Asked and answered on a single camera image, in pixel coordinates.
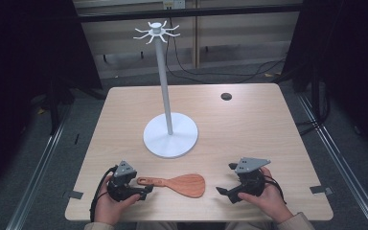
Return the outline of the white wall outlet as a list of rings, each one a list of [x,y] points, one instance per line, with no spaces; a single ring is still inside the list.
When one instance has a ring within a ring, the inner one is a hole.
[[[182,10],[186,8],[185,0],[163,0],[164,10]]]

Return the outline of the black metal stand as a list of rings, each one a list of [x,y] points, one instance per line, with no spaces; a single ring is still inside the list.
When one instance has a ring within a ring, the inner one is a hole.
[[[51,115],[50,134],[54,135],[61,121],[58,106],[60,104],[72,104],[74,102],[74,96],[69,89],[68,79],[62,76],[51,76],[46,96]]]

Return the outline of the wooden rice paddle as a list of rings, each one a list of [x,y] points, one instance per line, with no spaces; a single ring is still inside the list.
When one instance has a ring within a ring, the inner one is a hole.
[[[140,185],[166,187],[180,195],[191,198],[202,197],[206,187],[205,179],[197,173],[183,174],[170,179],[142,176],[138,177],[136,182]]]

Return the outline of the person's right hand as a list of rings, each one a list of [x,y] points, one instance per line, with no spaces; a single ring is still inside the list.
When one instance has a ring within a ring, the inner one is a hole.
[[[294,214],[286,206],[280,191],[270,183],[265,184],[264,191],[260,196],[238,193],[238,197],[257,206],[277,224],[281,224],[294,217]]]

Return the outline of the white hook stand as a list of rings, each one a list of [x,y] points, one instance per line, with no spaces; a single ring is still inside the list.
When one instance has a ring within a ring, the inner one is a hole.
[[[143,141],[152,154],[162,158],[177,158],[189,152],[198,139],[196,122],[185,114],[171,110],[163,44],[167,42],[165,35],[178,36],[173,32],[179,26],[167,28],[167,22],[149,22],[148,25],[147,30],[136,29],[136,32],[143,34],[139,39],[148,37],[148,44],[154,44],[164,113],[148,122],[143,132]]]

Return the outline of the metal floor rail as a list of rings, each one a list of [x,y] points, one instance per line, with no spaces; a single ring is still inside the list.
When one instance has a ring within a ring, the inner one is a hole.
[[[51,158],[56,151],[58,142],[64,131],[65,123],[69,118],[71,108],[71,105],[66,105],[60,112],[59,125],[55,129],[54,133],[50,135],[47,145],[34,170],[33,176],[31,177],[31,180],[23,196],[18,202],[14,213],[12,214],[11,219],[6,227],[6,230],[22,230],[25,221],[30,213],[30,210],[34,204],[38,189],[41,186],[45,173],[49,167]]]
[[[348,162],[342,155],[339,147],[334,141],[332,135],[324,125],[321,125],[314,116],[311,102],[305,95],[298,95],[300,104],[304,108],[309,120],[313,122],[313,128],[324,144],[328,154],[332,158],[336,167],[338,168],[341,176],[343,177],[347,187],[356,200],[360,210],[368,220],[368,193],[364,190],[363,186],[358,181]]]

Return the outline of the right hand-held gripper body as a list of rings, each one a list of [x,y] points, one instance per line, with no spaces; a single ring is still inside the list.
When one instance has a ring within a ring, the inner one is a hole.
[[[238,163],[230,163],[229,168],[239,177],[240,185],[231,189],[231,195],[247,193],[260,195],[265,188],[265,177],[261,167],[270,163],[267,159],[242,157]]]

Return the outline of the wooden wall post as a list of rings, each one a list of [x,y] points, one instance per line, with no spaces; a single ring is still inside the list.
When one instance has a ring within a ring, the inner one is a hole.
[[[192,0],[192,9],[197,10],[199,7],[198,0]],[[198,16],[193,16],[193,52],[192,61],[195,69],[199,68],[199,43],[198,43]]]

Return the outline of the person's left hand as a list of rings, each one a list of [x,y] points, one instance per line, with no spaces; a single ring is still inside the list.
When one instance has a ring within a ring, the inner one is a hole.
[[[110,178],[111,176],[108,175],[101,185],[95,207],[94,221],[108,225],[115,225],[119,221],[124,210],[136,203],[140,196],[132,195],[128,199],[122,201],[112,199],[107,191],[107,182]]]

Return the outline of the black curtain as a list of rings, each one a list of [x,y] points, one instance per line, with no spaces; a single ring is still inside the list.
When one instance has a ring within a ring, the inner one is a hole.
[[[323,80],[368,137],[368,0],[303,0],[283,74]]]
[[[68,79],[69,89],[102,87],[76,15],[73,0],[0,0],[0,174],[50,77]]]

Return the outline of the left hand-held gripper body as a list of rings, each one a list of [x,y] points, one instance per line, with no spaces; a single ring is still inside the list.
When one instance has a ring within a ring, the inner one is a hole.
[[[138,188],[132,188],[129,183],[135,178],[135,171],[127,161],[121,161],[107,184],[107,191],[112,199],[116,201],[126,200],[129,197],[141,194]]]

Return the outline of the black horizontal bar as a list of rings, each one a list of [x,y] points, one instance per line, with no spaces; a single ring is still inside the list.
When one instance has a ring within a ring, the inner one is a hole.
[[[299,12],[302,9],[303,9],[302,4],[285,4],[285,5],[262,5],[262,6],[245,6],[245,7],[229,7],[229,8],[202,8],[202,9],[187,9],[187,10],[89,13],[89,14],[79,14],[76,17],[76,20],[79,21],[80,23],[88,23],[88,22],[154,19],[154,18],[215,16],[215,15],[250,14],[250,13]]]

